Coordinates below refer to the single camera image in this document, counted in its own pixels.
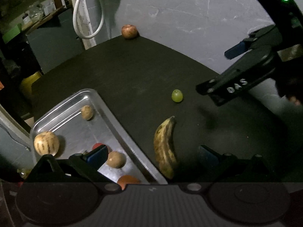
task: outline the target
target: ripe banana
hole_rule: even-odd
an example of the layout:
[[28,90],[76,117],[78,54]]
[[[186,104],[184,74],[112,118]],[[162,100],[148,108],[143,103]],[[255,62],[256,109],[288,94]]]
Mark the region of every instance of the ripe banana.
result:
[[172,130],[175,124],[175,117],[165,120],[156,130],[154,136],[154,150],[156,160],[159,163],[160,172],[172,179],[177,167],[177,160],[172,148]]

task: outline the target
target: grape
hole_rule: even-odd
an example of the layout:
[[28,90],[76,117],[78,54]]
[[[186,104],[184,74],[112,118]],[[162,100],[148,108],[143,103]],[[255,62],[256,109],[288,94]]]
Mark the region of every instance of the grape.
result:
[[175,89],[173,92],[172,92],[172,100],[174,102],[181,102],[183,100],[183,94],[180,90],[178,89]]

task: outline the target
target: round fruit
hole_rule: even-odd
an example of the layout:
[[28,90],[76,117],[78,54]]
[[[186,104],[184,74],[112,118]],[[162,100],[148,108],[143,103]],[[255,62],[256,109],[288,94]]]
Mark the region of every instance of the round fruit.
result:
[[183,100],[183,94],[179,89],[175,89],[172,92],[172,100],[174,102],[181,102]]
[[34,147],[39,155],[56,155],[59,150],[59,139],[51,131],[45,131],[38,134],[34,139]]
[[121,189],[124,190],[127,184],[139,184],[140,180],[131,176],[131,175],[124,175],[118,179],[117,184],[121,186]]
[[126,158],[124,154],[119,153],[117,151],[112,151],[109,153],[106,163],[110,167],[121,168],[122,166],[124,166],[125,162],[126,162]]
[[[98,148],[99,146],[101,146],[101,145],[105,145],[105,144],[103,144],[103,143],[96,143],[94,146],[93,146],[93,148],[92,148],[92,150],[94,150],[95,148]],[[109,153],[112,151],[112,149],[109,147],[109,146],[107,146],[107,145],[105,145],[106,147],[107,147],[107,150],[109,151]]]
[[133,39],[138,36],[138,30],[134,25],[124,25],[121,34],[125,39]]
[[85,120],[90,120],[93,117],[94,111],[89,105],[85,105],[83,108],[81,108],[81,115],[82,118]]

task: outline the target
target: black tabletop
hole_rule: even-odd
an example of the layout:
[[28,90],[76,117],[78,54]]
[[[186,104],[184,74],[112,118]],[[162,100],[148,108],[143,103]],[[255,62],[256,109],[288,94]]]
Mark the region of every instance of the black tabletop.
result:
[[[285,127],[269,110],[244,95],[216,107],[195,86],[218,74],[199,62],[143,37],[116,37],[67,60],[32,86],[34,118],[73,93],[95,89],[129,135],[157,166],[154,132],[174,115],[173,140],[183,180],[198,173],[197,148],[248,159],[262,154],[274,166],[280,161]],[[174,89],[184,100],[171,99]]]

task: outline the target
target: metal tray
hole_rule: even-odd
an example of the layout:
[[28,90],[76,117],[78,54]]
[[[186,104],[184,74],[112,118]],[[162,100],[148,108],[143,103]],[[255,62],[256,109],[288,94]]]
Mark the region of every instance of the metal tray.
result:
[[[84,105],[94,109],[94,116],[89,121],[81,117],[80,110]],[[138,178],[141,183],[167,184],[93,89],[83,89],[73,94],[37,120],[30,132],[32,142],[43,131],[52,131],[57,135],[60,149],[55,157],[58,159],[91,151],[95,143],[101,142],[126,156],[126,164],[121,169],[109,167],[106,163],[99,168],[98,171],[110,180],[117,182],[121,176],[128,174]]]

